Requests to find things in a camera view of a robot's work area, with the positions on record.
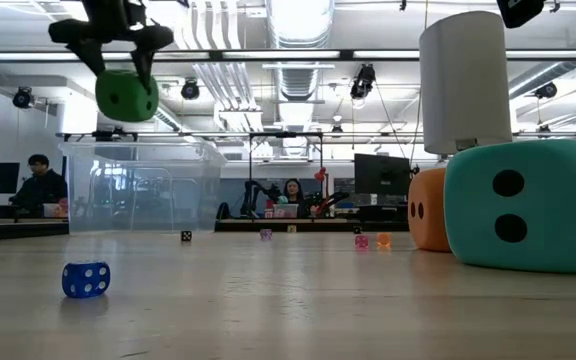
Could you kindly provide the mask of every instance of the dice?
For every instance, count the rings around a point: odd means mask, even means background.
[[[444,226],[444,177],[446,169],[417,174],[408,191],[408,227],[419,249],[450,252]]]
[[[355,249],[357,250],[367,250],[370,246],[370,239],[367,235],[357,235],[355,236]]]
[[[259,231],[259,236],[261,241],[270,241],[272,240],[272,230],[271,229],[261,229]]]
[[[121,69],[106,70],[97,76],[95,97],[102,114],[124,122],[149,120],[159,106],[155,78],[150,78],[150,89],[145,89],[137,73]]]
[[[103,294],[110,285],[110,267],[104,261],[68,263],[61,275],[66,296],[83,299]]]
[[[472,148],[446,169],[446,233],[462,262],[576,273],[576,141]]]
[[[192,231],[182,231],[181,242],[191,242],[191,241],[192,241]]]
[[[379,233],[377,234],[377,248],[378,249],[390,249],[390,233]]]

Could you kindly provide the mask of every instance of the teal dice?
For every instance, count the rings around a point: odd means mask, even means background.
[[[123,122],[151,119],[159,106],[157,82],[150,78],[148,89],[137,73],[128,70],[106,70],[97,76],[95,97],[99,111],[106,117]]]
[[[462,262],[576,273],[576,141],[525,141],[455,155],[446,234]]]

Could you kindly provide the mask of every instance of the white cylinder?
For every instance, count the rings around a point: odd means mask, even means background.
[[[419,49],[427,152],[512,141],[501,17],[475,11],[445,18],[421,34]]]

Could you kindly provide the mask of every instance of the large teal foam dice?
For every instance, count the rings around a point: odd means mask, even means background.
[[[472,148],[446,169],[446,234],[472,265],[576,273],[576,141]]]

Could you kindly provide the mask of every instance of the pink dice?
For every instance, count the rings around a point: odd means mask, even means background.
[[[355,249],[366,250],[370,245],[370,239],[367,235],[357,235],[355,236]]]

